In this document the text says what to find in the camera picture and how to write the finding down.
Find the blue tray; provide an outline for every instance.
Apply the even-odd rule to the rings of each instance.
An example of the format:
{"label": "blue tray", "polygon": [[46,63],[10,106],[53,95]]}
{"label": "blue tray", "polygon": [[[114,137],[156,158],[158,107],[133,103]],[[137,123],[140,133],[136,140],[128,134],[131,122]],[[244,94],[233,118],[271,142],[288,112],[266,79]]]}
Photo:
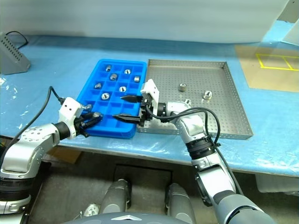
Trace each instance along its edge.
{"label": "blue tray", "polygon": [[[108,65],[111,66],[110,71],[106,71]],[[124,73],[127,69],[131,70],[130,74]],[[113,73],[117,74],[115,81],[110,80]],[[128,103],[120,97],[125,95],[140,96],[140,89],[144,83],[145,75],[146,63],[144,62],[99,60],[77,98],[77,101],[83,105],[92,104],[92,112],[100,112],[104,115],[100,123],[87,129],[90,135],[114,138],[131,138],[134,136],[136,125],[118,121],[113,118],[113,115],[128,113],[137,116],[139,114],[139,103]],[[135,76],[140,77],[138,83],[134,81]],[[102,87],[95,89],[94,86],[98,83],[101,83]],[[121,86],[125,86],[127,90],[120,92],[119,88]],[[101,95],[104,92],[110,94],[108,100],[102,100]]]}

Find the gray device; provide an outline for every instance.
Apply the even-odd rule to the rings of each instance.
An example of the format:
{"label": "gray device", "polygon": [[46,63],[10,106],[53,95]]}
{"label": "gray device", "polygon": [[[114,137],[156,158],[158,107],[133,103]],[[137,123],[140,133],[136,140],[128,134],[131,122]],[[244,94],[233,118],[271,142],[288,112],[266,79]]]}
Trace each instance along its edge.
{"label": "gray device", "polygon": [[[178,115],[186,109],[192,110],[187,102],[167,102],[159,106],[159,91],[151,79],[144,83],[141,93],[142,104],[147,109],[152,108],[154,115]],[[67,109],[69,106],[73,109],[72,114]],[[6,220],[10,214],[13,219],[13,214],[22,213],[29,203],[30,181],[37,174],[42,156],[57,145],[59,140],[76,136],[74,117],[79,117],[81,112],[78,102],[67,98],[59,111],[59,121],[63,126],[48,124],[30,128],[23,133],[19,142],[9,148],[0,170],[1,182],[6,182],[4,186],[0,184],[0,215],[6,214]],[[180,136],[191,156],[201,198],[205,205],[213,206],[219,224],[275,224],[256,204],[236,193],[234,180],[216,145],[207,135],[198,112],[175,118],[172,122],[180,130]],[[16,184],[22,184],[22,189],[16,188]],[[128,189],[125,180],[118,180],[106,193],[100,208],[101,214],[69,221],[67,224],[195,224],[190,199],[179,185],[172,184],[168,189],[165,200],[167,216],[126,212],[130,200]]]}
{"label": "gray device", "polygon": [[0,71],[3,75],[28,71],[30,61],[15,47],[9,37],[0,33]]}

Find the perforated metal tray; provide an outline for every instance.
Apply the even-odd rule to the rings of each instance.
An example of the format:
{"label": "perforated metal tray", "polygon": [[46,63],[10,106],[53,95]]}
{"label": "perforated metal tray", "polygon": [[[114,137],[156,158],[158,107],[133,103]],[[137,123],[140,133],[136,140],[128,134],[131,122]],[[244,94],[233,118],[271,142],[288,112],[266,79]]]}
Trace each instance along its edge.
{"label": "perforated metal tray", "polygon": [[[190,99],[192,106],[202,106],[213,110],[221,124],[221,138],[244,140],[253,136],[226,62],[150,59],[146,80],[150,78],[160,90],[159,102]],[[187,85],[185,92],[178,91],[180,83]],[[203,99],[205,90],[212,91],[211,100]],[[209,132],[215,136],[217,126],[212,116],[209,116],[208,128]],[[144,127],[138,126],[138,131],[178,134],[173,124],[157,121],[147,121]]]}

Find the white wall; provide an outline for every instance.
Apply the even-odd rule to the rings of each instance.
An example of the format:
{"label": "white wall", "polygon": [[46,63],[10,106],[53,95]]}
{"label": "white wall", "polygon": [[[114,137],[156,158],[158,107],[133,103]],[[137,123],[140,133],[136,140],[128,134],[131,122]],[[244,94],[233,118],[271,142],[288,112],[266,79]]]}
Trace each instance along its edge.
{"label": "white wall", "polygon": [[257,42],[287,2],[1,0],[1,30],[196,42]]}

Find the floor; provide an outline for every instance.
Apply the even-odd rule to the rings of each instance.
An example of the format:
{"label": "floor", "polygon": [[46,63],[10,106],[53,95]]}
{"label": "floor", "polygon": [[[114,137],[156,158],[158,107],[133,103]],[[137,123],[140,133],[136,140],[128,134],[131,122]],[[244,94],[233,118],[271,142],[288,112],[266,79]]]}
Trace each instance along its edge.
{"label": "floor", "polygon": [[[171,182],[185,188],[198,224],[216,224],[212,207],[204,206],[194,184],[192,167],[82,153],[76,164],[53,162],[30,216],[30,224],[62,223],[74,219],[88,204],[100,204],[113,180],[132,182],[129,211],[164,214],[164,190]],[[299,197],[283,193],[259,193],[255,177],[236,173],[244,194],[272,216],[278,224],[299,223]]]}

